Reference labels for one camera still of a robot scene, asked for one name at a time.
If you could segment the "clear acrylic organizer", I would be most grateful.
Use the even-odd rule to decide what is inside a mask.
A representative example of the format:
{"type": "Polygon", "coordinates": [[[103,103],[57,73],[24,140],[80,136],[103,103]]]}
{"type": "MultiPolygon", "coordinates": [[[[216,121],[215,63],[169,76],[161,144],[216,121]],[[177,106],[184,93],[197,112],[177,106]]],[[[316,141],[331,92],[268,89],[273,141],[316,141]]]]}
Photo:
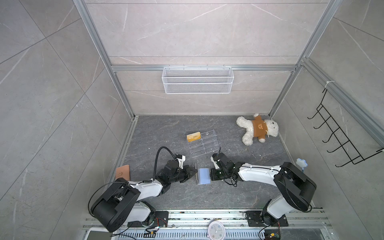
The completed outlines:
{"type": "Polygon", "coordinates": [[[217,152],[220,149],[217,134],[214,130],[201,133],[201,139],[188,142],[192,158],[196,158],[208,153],[217,152]]]}

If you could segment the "orange credit card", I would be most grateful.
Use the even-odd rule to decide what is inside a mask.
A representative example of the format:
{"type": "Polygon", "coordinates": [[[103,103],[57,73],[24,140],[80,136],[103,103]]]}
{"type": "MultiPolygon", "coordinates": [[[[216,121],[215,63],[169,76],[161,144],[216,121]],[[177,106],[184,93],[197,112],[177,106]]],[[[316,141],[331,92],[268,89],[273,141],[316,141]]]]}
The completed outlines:
{"type": "Polygon", "coordinates": [[[200,140],[201,137],[202,137],[201,132],[192,133],[192,134],[187,135],[187,141],[190,143],[193,141],[200,140]]]}

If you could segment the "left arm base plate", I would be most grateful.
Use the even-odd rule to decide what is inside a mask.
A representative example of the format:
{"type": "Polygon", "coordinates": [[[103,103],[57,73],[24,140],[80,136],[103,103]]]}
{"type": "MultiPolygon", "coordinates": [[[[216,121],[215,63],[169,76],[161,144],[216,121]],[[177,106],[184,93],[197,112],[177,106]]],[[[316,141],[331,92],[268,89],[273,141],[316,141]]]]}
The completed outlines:
{"type": "Polygon", "coordinates": [[[167,227],[169,220],[168,211],[156,211],[150,213],[150,215],[143,222],[133,221],[127,219],[127,226],[131,228],[155,228],[155,227],[167,227]]]}

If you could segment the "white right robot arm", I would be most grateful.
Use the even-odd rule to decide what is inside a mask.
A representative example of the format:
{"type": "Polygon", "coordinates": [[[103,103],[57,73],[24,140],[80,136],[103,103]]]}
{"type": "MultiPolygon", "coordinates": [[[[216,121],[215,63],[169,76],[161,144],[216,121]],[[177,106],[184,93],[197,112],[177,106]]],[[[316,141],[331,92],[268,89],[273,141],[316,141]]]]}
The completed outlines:
{"type": "Polygon", "coordinates": [[[211,180],[231,180],[236,186],[238,181],[259,182],[277,187],[280,195],[269,200],[260,213],[260,219],[266,226],[277,223],[283,215],[298,210],[303,213],[312,210],[311,201],[317,185],[295,165],[284,162],[280,166],[258,166],[244,162],[232,162],[225,154],[213,154],[211,161],[211,180]]]}

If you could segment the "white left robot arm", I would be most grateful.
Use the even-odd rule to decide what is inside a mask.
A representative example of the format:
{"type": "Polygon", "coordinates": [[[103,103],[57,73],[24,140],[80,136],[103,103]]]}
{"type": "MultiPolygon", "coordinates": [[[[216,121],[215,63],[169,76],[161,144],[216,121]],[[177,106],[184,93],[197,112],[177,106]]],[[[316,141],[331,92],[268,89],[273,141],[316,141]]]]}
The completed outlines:
{"type": "Polygon", "coordinates": [[[169,160],[151,180],[129,182],[118,178],[89,207],[89,212],[110,233],[125,222],[138,222],[149,227],[155,221],[156,210],[145,199],[164,194],[172,183],[184,183],[197,172],[195,167],[184,165],[182,160],[176,159],[169,160]]]}

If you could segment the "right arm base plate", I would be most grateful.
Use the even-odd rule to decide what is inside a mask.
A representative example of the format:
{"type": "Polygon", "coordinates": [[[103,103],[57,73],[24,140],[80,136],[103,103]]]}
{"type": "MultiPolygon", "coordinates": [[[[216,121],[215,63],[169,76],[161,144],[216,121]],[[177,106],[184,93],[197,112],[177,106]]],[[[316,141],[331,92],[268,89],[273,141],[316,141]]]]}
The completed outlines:
{"type": "Polygon", "coordinates": [[[262,211],[246,211],[245,218],[249,227],[288,227],[289,223],[285,215],[279,219],[271,217],[268,213],[263,215],[262,211]]]}

